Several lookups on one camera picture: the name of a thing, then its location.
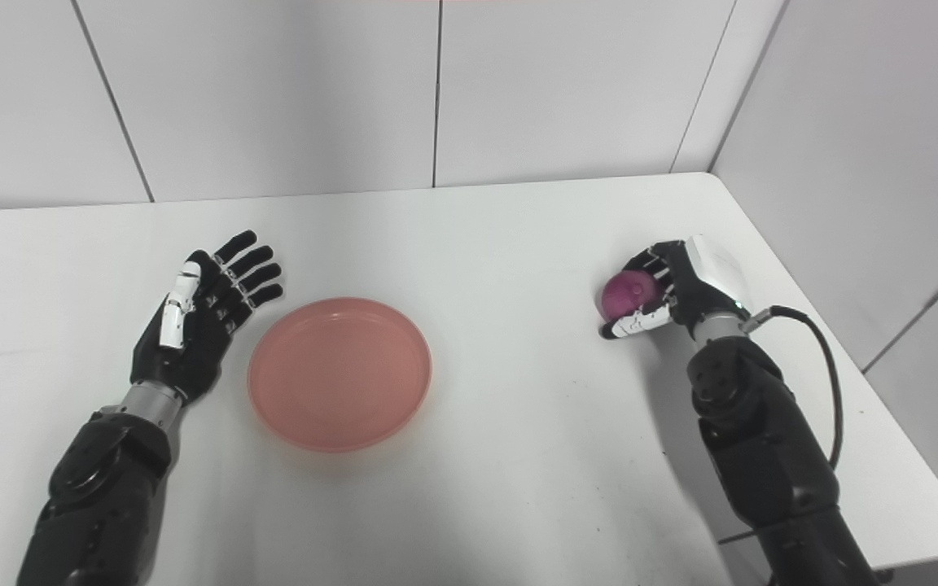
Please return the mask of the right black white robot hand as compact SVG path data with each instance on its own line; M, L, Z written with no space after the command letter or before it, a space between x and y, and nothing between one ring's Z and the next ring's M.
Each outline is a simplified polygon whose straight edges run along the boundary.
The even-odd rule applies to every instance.
M748 337L751 298L743 269L713 238L697 234L656 242L622 270L644 275L655 290L628 314L607 318L599 329L603 339L628 338L667 324L684 327L697 348L717 339Z

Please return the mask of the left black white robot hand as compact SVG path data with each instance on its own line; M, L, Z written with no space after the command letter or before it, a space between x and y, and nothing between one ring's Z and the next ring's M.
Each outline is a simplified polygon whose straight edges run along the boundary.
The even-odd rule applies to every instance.
M257 241L245 230L213 253L187 257L134 346L131 383L160 383L183 404L215 386L237 330L283 296L274 250Z

